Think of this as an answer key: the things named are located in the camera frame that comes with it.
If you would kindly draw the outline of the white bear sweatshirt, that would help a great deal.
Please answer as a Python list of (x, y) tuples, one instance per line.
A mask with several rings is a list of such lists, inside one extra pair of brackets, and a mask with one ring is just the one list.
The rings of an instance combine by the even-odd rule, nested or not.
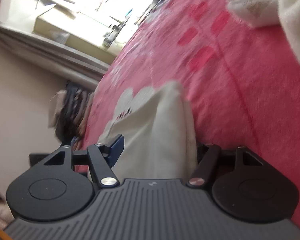
[(112, 170), (120, 181), (186, 180), (197, 166), (193, 114), (178, 82), (143, 87), (136, 94), (126, 89), (98, 140), (109, 142), (118, 134), (125, 146)]

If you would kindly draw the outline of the near folded clothes stack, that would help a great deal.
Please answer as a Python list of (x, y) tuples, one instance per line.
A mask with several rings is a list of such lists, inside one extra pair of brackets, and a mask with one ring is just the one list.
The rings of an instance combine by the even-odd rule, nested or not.
[(93, 99), (92, 90), (70, 81), (51, 98), (48, 127), (63, 145), (83, 139)]

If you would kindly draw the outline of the pink floral bed blanket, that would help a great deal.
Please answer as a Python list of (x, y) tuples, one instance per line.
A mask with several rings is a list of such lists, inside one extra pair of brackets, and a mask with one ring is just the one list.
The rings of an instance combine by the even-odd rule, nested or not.
[(225, 0), (166, 0), (98, 84), (82, 142), (99, 142), (121, 94), (175, 81), (196, 144), (248, 146), (300, 192), (300, 66), (283, 30), (236, 22)]

